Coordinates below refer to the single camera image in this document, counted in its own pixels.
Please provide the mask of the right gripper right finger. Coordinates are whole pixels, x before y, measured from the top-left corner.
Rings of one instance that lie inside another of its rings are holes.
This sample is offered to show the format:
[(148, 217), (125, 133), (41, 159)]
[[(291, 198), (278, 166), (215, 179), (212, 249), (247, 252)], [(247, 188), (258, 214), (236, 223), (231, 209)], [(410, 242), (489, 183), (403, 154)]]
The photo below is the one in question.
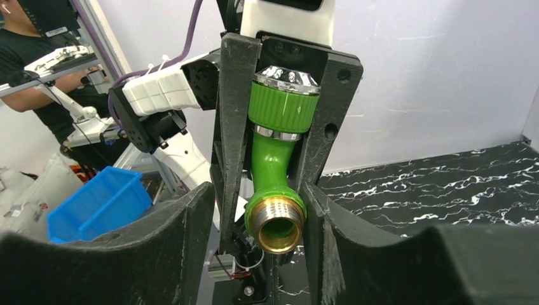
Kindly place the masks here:
[(313, 304), (537, 304), (538, 228), (435, 225), (389, 233), (300, 188)]

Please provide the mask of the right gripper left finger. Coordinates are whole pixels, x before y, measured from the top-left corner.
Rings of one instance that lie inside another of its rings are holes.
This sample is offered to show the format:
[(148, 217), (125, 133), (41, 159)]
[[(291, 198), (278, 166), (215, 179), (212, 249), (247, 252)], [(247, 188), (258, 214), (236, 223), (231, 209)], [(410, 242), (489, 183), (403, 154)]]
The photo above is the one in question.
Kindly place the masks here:
[(1, 234), (2, 304), (196, 304), (215, 189), (180, 199), (90, 242)]

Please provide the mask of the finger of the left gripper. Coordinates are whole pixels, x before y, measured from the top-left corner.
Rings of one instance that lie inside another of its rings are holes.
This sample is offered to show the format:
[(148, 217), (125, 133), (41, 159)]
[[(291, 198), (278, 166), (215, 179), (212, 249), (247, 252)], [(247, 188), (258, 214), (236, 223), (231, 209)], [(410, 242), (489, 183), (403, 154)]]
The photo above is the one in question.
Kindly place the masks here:
[(261, 44), (227, 33), (221, 41), (217, 106), (210, 174), (220, 212), (220, 253), (239, 255), (243, 234), (235, 225), (247, 145), (247, 116)]
[(315, 78), (320, 96), (310, 130), (296, 147), (290, 179), (298, 192), (304, 182), (318, 182), (364, 71), (356, 55), (316, 45), (305, 48), (298, 63)]

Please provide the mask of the green water faucet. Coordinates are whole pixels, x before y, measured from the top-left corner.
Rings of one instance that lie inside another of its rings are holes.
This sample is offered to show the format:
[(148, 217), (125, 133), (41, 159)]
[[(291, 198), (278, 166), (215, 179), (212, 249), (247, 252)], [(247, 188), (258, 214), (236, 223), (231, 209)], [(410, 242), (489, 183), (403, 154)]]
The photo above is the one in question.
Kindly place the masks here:
[(289, 185), (288, 169), (296, 144), (311, 128), (319, 96), (308, 72), (269, 65), (254, 74), (248, 109), (254, 194), (244, 217), (248, 233), (270, 254), (286, 254), (302, 238), (306, 206)]

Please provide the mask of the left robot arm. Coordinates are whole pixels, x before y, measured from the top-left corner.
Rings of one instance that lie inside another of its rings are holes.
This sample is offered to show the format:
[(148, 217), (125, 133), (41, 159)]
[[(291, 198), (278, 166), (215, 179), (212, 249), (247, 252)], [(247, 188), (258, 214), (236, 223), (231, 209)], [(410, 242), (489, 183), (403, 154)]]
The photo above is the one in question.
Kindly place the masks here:
[(356, 55), (261, 33), (153, 68), (111, 91), (129, 140), (189, 188), (213, 183), (222, 252), (284, 255), (311, 219), (316, 184), (359, 87)]

